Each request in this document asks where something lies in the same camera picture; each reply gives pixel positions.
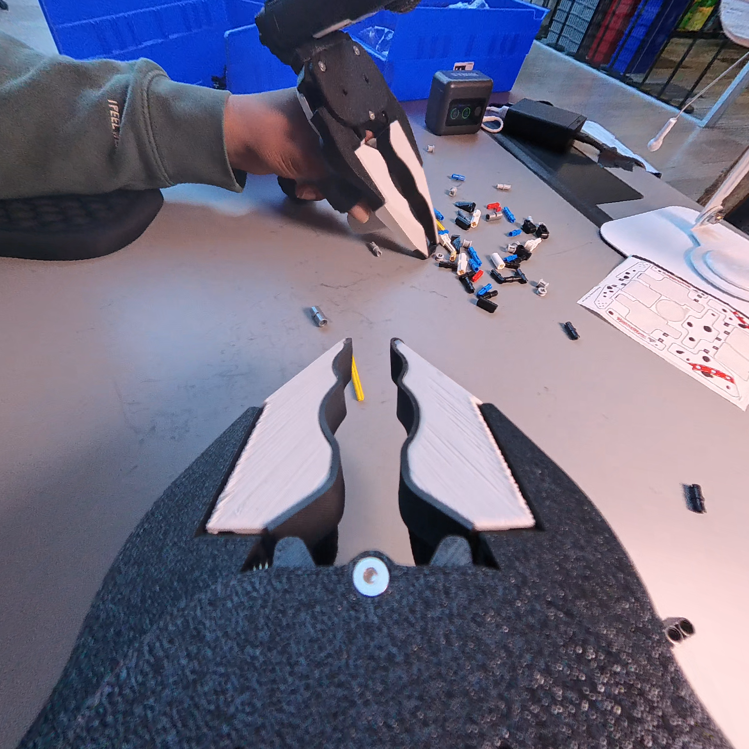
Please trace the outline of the person's left forearm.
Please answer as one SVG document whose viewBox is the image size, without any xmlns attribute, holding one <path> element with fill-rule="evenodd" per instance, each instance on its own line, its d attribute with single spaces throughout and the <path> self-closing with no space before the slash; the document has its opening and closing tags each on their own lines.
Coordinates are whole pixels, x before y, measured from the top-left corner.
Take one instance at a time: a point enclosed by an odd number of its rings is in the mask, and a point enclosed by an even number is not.
<svg viewBox="0 0 749 749">
<path fill-rule="evenodd" d="M 227 91 L 175 82 L 147 59 L 77 61 L 1 39 L 2 199 L 243 189 L 225 149 Z"/>
</svg>

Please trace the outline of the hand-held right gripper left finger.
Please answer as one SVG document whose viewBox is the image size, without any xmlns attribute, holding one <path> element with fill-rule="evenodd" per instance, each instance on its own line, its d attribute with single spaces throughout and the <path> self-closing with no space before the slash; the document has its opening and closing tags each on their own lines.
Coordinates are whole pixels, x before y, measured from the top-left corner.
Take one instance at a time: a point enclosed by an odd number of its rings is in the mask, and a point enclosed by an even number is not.
<svg viewBox="0 0 749 749">
<path fill-rule="evenodd" d="M 344 486 L 335 431 L 351 359 L 352 340 L 342 339 L 266 399 L 207 532 L 325 536 L 337 528 Z"/>
</svg>

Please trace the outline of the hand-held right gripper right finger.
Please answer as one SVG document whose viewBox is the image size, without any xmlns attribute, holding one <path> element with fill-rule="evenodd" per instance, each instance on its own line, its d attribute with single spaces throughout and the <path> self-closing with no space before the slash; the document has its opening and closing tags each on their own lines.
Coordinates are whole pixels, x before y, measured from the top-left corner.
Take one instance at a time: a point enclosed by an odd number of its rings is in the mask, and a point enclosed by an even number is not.
<svg viewBox="0 0 749 749">
<path fill-rule="evenodd" d="M 534 527 L 481 400 L 400 339 L 391 340 L 391 376 L 407 431 L 401 450 L 406 488 L 470 531 Z"/>
</svg>

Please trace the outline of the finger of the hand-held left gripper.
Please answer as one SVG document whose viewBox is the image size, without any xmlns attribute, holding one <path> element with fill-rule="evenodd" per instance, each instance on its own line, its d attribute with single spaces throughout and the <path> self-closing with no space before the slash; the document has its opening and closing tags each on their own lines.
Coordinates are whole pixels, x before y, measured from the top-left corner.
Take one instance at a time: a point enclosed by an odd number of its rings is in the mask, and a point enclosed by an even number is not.
<svg viewBox="0 0 749 749">
<path fill-rule="evenodd" d="M 430 251 L 430 195 L 419 154 L 407 138 L 388 138 L 386 154 L 362 142 L 355 155 L 383 205 L 375 215 L 396 240 L 416 255 Z"/>
<path fill-rule="evenodd" d="M 411 142 L 410 126 L 394 120 L 384 134 L 384 160 L 392 186 L 385 189 L 392 225 L 412 248 L 431 248 L 437 241 L 436 219 L 426 175 Z"/>
</svg>

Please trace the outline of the small black device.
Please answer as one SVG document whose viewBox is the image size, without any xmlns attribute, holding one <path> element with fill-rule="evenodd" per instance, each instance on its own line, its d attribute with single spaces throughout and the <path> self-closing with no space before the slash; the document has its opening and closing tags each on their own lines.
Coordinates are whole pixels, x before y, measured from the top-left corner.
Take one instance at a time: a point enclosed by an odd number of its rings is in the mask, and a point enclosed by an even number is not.
<svg viewBox="0 0 749 749">
<path fill-rule="evenodd" d="M 426 127 L 436 136 L 477 133 L 493 80 L 477 70 L 436 71 L 426 108 Z"/>
</svg>

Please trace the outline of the black power adapter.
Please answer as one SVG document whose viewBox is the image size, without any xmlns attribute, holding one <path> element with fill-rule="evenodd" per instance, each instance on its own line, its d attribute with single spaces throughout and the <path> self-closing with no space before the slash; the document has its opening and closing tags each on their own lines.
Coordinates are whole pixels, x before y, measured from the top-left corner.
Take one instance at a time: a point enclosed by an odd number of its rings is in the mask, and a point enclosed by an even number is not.
<svg viewBox="0 0 749 749">
<path fill-rule="evenodd" d="M 524 98 L 508 108 L 501 133 L 563 153 L 585 123 L 586 117 L 576 112 Z"/>
</svg>

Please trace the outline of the white book stand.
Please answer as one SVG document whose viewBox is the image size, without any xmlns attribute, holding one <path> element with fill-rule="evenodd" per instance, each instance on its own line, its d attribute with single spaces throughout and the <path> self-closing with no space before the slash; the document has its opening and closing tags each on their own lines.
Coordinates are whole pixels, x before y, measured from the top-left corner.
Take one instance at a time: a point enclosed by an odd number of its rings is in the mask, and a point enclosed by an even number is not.
<svg viewBox="0 0 749 749">
<path fill-rule="evenodd" d="M 747 313 L 748 239 L 717 221 L 747 171 L 745 151 L 701 213 L 661 208 L 604 223 L 601 235 L 624 255 L 657 264 Z"/>
</svg>

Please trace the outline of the sticker sheet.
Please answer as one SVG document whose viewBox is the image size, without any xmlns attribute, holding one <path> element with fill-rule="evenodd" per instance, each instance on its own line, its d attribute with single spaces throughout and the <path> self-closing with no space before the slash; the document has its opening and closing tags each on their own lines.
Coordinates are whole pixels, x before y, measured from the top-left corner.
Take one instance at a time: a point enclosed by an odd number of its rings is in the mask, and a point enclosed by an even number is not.
<svg viewBox="0 0 749 749">
<path fill-rule="evenodd" d="M 656 264 L 629 257 L 578 303 L 742 410 L 747 315 Z"/>
</svg>

